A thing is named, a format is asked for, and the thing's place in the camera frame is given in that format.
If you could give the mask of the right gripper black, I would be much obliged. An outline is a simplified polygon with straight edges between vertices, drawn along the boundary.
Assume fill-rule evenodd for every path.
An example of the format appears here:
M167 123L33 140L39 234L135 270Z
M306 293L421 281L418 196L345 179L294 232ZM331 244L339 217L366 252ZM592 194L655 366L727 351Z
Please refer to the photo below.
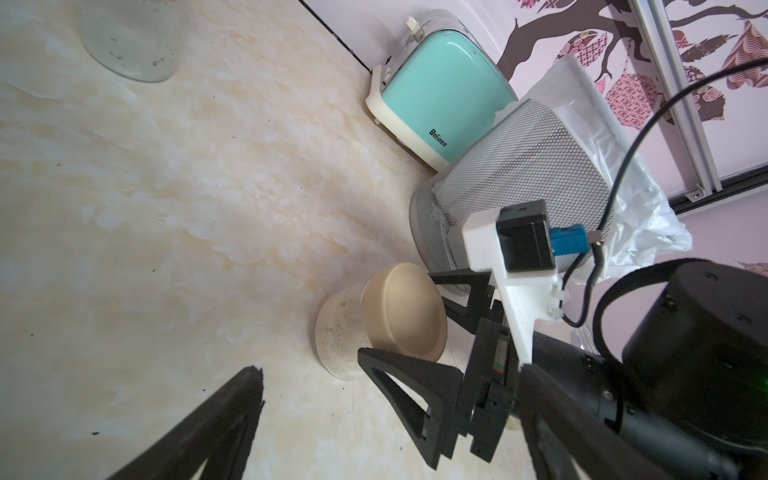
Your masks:
M465 305L443 298L447 317L475 334L464 376L453 366L374 348L359 349L358 364L427 466L436 469L441 458L453 455L458 431L472 438L470 452L489 462L514 406L508 371L515 366L515 350L503 306L498 300L492 305L490 272L460 269L429 277L435 285L468 289Z

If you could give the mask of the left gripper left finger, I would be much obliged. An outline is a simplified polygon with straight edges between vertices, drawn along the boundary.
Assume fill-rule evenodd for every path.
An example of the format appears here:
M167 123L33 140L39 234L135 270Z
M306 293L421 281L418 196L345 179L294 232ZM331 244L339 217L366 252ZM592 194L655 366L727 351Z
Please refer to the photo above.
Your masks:
M264 406L263 371L239 371L113 479L241 479Z

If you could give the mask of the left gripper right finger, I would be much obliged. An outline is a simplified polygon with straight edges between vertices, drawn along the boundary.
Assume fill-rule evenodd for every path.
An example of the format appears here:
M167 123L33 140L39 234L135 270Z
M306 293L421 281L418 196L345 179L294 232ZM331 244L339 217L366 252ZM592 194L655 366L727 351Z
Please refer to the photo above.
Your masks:
M518 379L525 440L538 479L668 479L529 364Z

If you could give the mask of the glass jar tan lid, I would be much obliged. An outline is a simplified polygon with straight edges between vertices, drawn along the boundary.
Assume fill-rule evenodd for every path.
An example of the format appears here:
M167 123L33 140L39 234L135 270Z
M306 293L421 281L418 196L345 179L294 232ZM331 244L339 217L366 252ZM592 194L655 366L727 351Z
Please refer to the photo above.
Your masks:
M412 263L377 271L331 295L319 310L314 344L334 377L357 380L361 348L374 348L435 362L447 342L447 314L428 273Z

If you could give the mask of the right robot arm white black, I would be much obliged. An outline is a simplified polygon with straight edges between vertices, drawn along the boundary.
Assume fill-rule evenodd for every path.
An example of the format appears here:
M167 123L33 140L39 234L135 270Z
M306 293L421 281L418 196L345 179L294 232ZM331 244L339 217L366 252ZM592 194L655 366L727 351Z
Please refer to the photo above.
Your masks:
M474 335L465 369L373 348L358 363L425 463L459 436L491 460L522 425L540 479L763 479L767 475L767 280L704 259L632 272L601 297L588 352L544 334L518 357L485 274L448 316Z

